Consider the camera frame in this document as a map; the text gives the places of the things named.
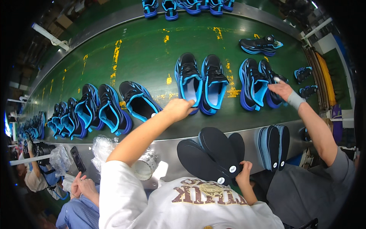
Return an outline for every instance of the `stack of insoles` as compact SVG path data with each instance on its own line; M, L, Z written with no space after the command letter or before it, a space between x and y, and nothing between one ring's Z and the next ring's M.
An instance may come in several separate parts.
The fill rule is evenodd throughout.
M199 144L191 139L177 146L178 158L192 175L205 181L228 185L242 171L245 145L240 134L229 138L213 127L205 127L198 134Z
M290 132L286 126L263 127L258 134L259 163L270 171L282 170L285 166Z

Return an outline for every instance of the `plastic bag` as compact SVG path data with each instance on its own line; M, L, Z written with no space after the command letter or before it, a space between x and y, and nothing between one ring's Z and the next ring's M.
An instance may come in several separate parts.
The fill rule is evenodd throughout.
M97 137L93 139L93 154L94 158L91 160L95 168L101 171L102 164L105 163L110 153L114 150L118 143L118 138L114 138L114 140L99 134Z
M63 144L61 144L53 149L50 155L49 163L56 171L55 176L64 176L71 166L70 153L65 149Z

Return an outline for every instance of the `smartphone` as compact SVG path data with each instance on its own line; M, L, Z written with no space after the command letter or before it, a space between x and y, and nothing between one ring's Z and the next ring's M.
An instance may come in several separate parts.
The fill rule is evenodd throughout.
M74 159L75 161L75 164L76 166L78 167L78 170L80 172L85 172L86 171L86 168L85 168L85 165L84 163L81 161L81 158L80 158L80 155L79 155L79 152L78 152L78 149L76 149L76 146L74 146L71 151L70 151L71 155L72 155L72 158Z

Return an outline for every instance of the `fluorescent light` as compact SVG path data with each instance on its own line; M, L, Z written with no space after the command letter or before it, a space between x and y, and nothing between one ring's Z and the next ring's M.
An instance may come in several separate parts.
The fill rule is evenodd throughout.
M318 8L318 6L315 4L315 2L311 2L314 6L315 6L315 8Z

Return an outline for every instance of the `hand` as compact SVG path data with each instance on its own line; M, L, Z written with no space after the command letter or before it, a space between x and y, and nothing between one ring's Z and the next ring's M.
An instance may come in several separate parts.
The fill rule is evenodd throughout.
M197 108L192 108L194 104L193 99L189 101L185 99L172 99L164 107L162 112L168 114L174 122L177 122L187 117L192 111L197 110Z
M81 190L81 193L89 200L92 200L95 194L98 195L97 189L95 188L95 183L92 179L81 179L79 181L79 189Z
M71 194L74 195L74 197L79 198L81 195L81 189L79 188L79 182L82 179L86 178L86 175L84 175L83 177L81 177L81 172L78 173L78 175L75 177L75 180L72 182L71 184Z
M249 161L242 161L239 164L243 165L243 170L235 177L235 180L238 184L245 184L245 185L250 185L249 184L249 175L250 175L250 170L253 166L253 164Z
M268 89L279 95L283 100L287 102L287 99L292 93L293 89L287 83L283 82L280 79L278 80L276 80L278 84L268 84Z

